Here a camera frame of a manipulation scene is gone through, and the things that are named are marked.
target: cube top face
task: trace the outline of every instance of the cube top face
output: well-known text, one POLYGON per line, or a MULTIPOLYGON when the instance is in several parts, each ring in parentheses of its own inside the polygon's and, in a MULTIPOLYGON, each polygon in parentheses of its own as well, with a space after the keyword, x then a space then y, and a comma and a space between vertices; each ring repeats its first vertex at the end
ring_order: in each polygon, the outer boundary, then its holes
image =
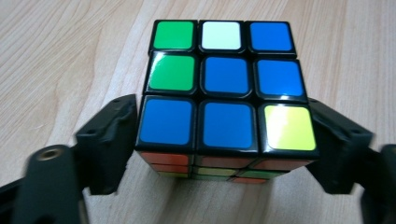
POLYGON ((296 60, 259 59, 254 63, 256 94, 263 100, 307 103, 300 64, 296 60))
POLYGON ((249 21, 249 50, 271 58, 296 58, 290 25, 284 21, 249 21))
POLYGON ((197 66, 198 60, 193 54, 152 53, 145 93, 194 94, 197 89, 197 66))
POLYGON ((259 109, 262 152, 316 150, 316 141, 307 107, 301 105, 263 105, 259 109))
POLYGON ((245 50, 241 21, 200 21, 199 49, 202 53, 240 53, 245 50))
POLYGON ((257 155, 255 116, 251 105, 205 101, 200 104, 199 113, 198 154, 257 155))
POLYGON ((141 110, 136 149, 171 148, 191 153, 195 104, 187 98, 147 96, 141 110))
POLYGON ((193 51, 196 26, 197 21, 155 21, 150 51, 193 51))
POLYGON ((318 159, 290 26, 155 21, 136 151, 161 175, 236 183, 318 159))
POLYGON ((210 56, 202 63, 201 90, 208 96, 243 99, 252 92, 249 77, 245 59, 210 56))

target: colored sticker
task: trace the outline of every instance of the colored sticker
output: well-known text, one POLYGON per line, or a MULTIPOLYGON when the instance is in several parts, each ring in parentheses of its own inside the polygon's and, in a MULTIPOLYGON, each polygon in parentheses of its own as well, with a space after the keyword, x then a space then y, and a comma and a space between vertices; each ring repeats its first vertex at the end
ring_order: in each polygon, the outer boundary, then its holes
POLYGON ((248 105, 205 105, 204 143, 209 147, 249 148, 253 144, 252 109, 248 105))
POLYGON ((140 155, 148 163, 189 165, 189 157, 187 155, 156 152, 141 152, 140 155))
POLYGON ((202 33, 202 48, 240 49, 241 46, 241 28, 238 22, 204 22, 202 33))
POLYGON ((247 62, 240 58, 207 58, 205 89, 215 92, 248 93, 247 62))
POLYGON ((171 173, 188 173, 188 166, 178 165, 163 165, 163 164, 151 164, 151 167, 156 171, 171 172, 171 173))
POLYGON ((156 90, 190 91, 195 76, 192 56, 155 54, 148 85, 156 90))
POLYGON ((301 96, 304 93, 300 68, 293 61, 258 61, 260 91, 264 94, 301 96))
POLYGON ((268 145, 273 149, 314 150, 315 136, 309 111, 299 106, 264 108, 268 145))
POLYGON ((253 22, 250 24, 250 35, 255 50, 292 49, 289 26, 284 22, 253 22))
POLYGON ((234 175, 236 173, 236 170, 198 167, 196 169, 196 172, 197 172, 198 175, 224 175, 224 176, 230 176, 230 175, 234 175))
POLYGON ((242 183, 242 184, 262 184, 265 183, 266 179, 256 179, 256 178, 244 178, 244 177, 236 177, 233 179, 234 183, 242 183))
POLYGON ((190 49, 194 24, 191 21, 160 21, 154 39, 156 49, 190 49))
POLYGON ((271 179, 277 177, 279 175, 283 175, 285 173, 280 172, 271 172, 271 171, 246 171, 239 176, 249 177, 249 178, 262 178, 262 179, 271 179))
POLYGON ((149 99, 143 111, 140 139, 148 143, 186 145, 191 140, 189 101, 149 99))

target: yellow sticker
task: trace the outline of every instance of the yellow sticker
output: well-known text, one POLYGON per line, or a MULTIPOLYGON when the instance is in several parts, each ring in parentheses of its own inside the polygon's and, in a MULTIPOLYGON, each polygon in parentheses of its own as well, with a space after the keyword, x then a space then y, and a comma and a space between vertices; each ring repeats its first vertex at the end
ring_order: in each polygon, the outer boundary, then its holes
POLYGON ((264 108, 268 145, 273 149, 314 150, 311 116, 305 107, 268 105, 264 108))

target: green sticker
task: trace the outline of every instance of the green sticker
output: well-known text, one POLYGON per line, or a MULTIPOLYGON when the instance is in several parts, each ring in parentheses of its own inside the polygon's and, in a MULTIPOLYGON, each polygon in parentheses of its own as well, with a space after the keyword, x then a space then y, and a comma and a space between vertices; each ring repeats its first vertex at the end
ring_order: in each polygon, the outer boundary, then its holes
POLYGON ((157 54, 150 70, 149 86, 156 90, 190 91, 195 59, 191 56, 157 54))
POLYGON ((191 21, 160 21, 154 39, 156 49, 190 49, 194 24, 191 21))
POLYGON ((249 178, 263 178, 263 179, 271 179, 277 177, 279 175, 283 175, 284 173, 280 172, 269 172, 269 171, 246 171, 240 176, 249 177, 249 178))

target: wood grain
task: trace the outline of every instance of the wood grain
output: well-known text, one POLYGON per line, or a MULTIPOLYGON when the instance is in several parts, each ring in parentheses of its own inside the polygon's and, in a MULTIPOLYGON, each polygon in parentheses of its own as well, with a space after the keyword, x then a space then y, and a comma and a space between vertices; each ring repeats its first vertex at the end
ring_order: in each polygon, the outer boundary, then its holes
MULTIPOLYGON (((0 185, 34 151, 74 143, 107 102, 140 94, 157 19, 289 21, 305 85, 396 143, 396 2, 0 0, 0 185)), ((266 185, 157 176, 133 155, 118 195, 86 197, 92 223, 361 223, 359 197, 305 168, 266 185)))

